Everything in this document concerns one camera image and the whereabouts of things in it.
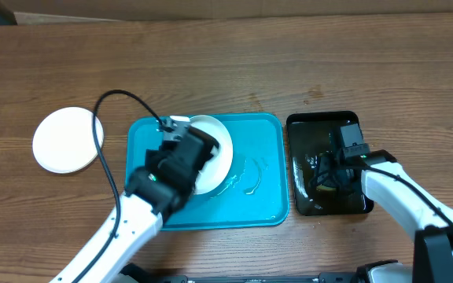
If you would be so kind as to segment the white plate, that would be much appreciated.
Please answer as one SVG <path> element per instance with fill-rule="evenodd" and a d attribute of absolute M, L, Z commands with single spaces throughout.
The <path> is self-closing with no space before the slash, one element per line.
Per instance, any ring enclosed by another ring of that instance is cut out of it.
<path fill-rule="evenodd" d="M 193 116 L 190 122 L 192 127 L 209 134 L 219 143 L 219 148 L 212 150 L 213 157 L 197 177 L 194 193 L 201 195 L 213 191 L 228 175 L 233 160 L 233 142 L 223 123 L 212 116 Z"/>
<path fill-rule="evenodd" d="M 70 174 L 87 167 L 97 156 L 94 139 L 102 145 L 104 131 L 99 118 L 85 108 L 60 108 L 36 128 L 32 152 L 47 171 Z"/>

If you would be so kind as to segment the green yellow sponge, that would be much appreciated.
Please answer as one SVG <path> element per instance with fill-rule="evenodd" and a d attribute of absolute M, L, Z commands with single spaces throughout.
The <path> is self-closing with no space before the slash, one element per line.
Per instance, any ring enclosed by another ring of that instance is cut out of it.
<path fill-rule="evenodd" d="M 319 192 L 335 192 L 337 190 L 336 187 L 324 186 L 324 185 L 318 185 L 315 188 Z"/>

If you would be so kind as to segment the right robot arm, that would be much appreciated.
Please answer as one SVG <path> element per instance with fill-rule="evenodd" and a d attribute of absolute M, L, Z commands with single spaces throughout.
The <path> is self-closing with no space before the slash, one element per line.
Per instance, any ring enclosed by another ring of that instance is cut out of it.
<path fill-rule="evenodd" d="M 396 260 L 357 268 L 352 282 L 453 282 L 453 208 L 408 176 L 385 150 L 322 153 L 309 182 L 337 192 L 355 190 L 387 211 L 414 243 L 412 266 Z"/>

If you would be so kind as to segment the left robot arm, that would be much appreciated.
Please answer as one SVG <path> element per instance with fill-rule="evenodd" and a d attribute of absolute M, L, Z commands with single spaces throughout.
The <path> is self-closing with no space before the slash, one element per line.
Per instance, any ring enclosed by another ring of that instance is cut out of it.
<path fill-rule="evenodd" d="M 187 127 L 176 141 L 147 150 L 109 217 L 54 282 L 114 282 L 131 257 L 181 210 L 199 172 L 221 149 L 211 135 Z"/>

